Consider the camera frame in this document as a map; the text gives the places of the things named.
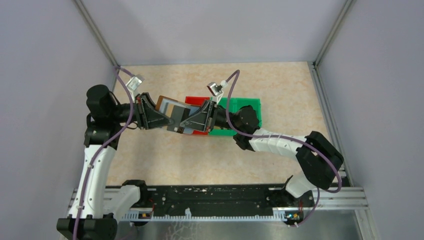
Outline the silver card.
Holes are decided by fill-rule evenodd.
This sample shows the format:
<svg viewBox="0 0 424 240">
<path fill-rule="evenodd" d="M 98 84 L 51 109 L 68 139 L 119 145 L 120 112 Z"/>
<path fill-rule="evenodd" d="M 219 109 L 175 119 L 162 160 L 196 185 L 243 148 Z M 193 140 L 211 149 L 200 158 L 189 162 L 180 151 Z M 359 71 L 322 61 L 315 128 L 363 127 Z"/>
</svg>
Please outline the silver card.
<svg viewBox="0 0 424 240">
<path fill-rule="evenodd" d="M 172 124 L 166 127 L 167 131 L 183 134 L 185 128 L 180 127 L 180 122 L 185 120 L 191 111 L 191 107 L 187 104 L 167 103 L 165 114 L 172 119 Z"/>
</svg>

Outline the brown leather card holder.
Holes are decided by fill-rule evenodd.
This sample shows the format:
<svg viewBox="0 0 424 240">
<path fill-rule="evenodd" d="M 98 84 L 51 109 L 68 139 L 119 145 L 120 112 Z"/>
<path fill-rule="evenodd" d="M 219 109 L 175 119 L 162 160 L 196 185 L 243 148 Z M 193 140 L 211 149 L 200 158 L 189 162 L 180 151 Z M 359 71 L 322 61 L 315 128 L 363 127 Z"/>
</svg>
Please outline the brown leather card holder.
<svg viewBox="0 0 424 240">
<path fill-rule="evenodd" d="M 199 110 L 199 106 L 160 95 L 156 107 L 160 113 L 165 114 L 172 120 L 170 125 L 162 126 L 160 129 L 185 135 L 194 134 L 194 129 L 180 126 L 180 123 Z"/>
</svg>

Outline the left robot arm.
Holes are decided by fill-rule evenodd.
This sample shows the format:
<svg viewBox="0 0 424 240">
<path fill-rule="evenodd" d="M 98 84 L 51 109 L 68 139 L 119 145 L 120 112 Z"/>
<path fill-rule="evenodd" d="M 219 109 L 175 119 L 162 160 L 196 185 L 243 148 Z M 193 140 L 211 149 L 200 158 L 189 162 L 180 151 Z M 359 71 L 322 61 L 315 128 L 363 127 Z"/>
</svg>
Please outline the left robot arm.
<svg viewBox="0 0 424 240">
<path fill-rule="evenodd" d="M 105 203 L 106 183 L 118 149 L 120 135 L 131 123 L 150 130 L 174 123 L 159 112 L 147 92 L 121 104 L 105 85 L 91 87 L 86 93 L 89 114 L 84 134 L 84 162 L 75 199 L 56 229 L 68 240 L 113 240 L 118 223 L 134 205 L 152 203 L 143 180 L 126 180 L 112 199 Z"/>
</svg>

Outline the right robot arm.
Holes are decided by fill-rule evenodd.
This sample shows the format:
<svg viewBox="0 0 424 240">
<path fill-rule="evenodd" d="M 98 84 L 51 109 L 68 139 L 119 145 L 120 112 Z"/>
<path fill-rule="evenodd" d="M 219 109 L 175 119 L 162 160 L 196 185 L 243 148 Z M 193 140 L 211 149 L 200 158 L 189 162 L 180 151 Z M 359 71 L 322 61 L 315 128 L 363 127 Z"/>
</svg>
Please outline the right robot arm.
<svg viewBox="0 0 424 240">
<path fill-rule="evenodd" d="M 235 131 L 233 139 L 242 149 L 267 152 L 294 159 L 301 173 L 291 176 L 285 183 L 281 199 L 287 206 L 295 206 L 304 193 L 313 189 L 329 191 L 337 180 L 338 192 L 342 187 L 339 169 L 344 163 L 342 154 L 318 131 L 306 136 L 286 135 L 260 127 L 257 111 L 251 105 L 242 106 L 236 112 L 204 100 L 202 105 L 183 103 L 180 126 L 199 132 L 215 128 Z"/>
</svg>

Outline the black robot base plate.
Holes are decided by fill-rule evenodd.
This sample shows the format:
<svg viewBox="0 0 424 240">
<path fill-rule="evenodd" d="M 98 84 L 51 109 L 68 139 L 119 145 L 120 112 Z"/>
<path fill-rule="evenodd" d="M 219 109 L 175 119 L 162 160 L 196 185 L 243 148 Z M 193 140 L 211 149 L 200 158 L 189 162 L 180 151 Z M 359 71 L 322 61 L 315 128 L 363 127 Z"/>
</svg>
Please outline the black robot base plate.
<svg viewBox="0 0 424 240">
<path fill-rule="evenodd" d="M 142 189 L 133 208 L 153 208 L 155 217 L 264 217 L 274 208 L 313 207 L 312 191 L 299 198 L 285 184 L 151 185 Z"/>
</svg>

